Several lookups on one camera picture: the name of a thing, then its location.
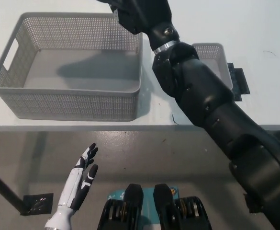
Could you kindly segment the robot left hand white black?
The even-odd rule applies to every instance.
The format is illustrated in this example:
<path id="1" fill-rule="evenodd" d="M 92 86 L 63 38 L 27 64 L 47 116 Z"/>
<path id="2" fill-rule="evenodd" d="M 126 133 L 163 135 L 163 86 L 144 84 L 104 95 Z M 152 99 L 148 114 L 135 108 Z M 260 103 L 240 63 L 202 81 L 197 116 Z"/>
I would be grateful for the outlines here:
<path id="1" fill-rule="evenodd" d="M 97 151 L 98 148 L 96 147 L 96 143 L 92 143 L 80 156 L 66 180 L 64 189 L 58 202 L 58 206 L 71 206 L 81 184 L 83 173 L 87 167 L 94 162 L 93 158 L 95 157 Z"/>

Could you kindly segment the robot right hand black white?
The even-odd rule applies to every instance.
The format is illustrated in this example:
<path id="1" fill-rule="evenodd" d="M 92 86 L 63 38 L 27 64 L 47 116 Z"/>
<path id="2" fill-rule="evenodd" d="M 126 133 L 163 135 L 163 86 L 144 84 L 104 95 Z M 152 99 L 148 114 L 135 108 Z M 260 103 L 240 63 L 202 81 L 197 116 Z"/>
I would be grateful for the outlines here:
<path id="1" fill-rule="evenodd" d="M 126 30 L 148 36 L 155 54 L 179 42 L 179 34 L 172 24 L 172 13 L 167 0 L 103 0 L 115 19 Z"/>

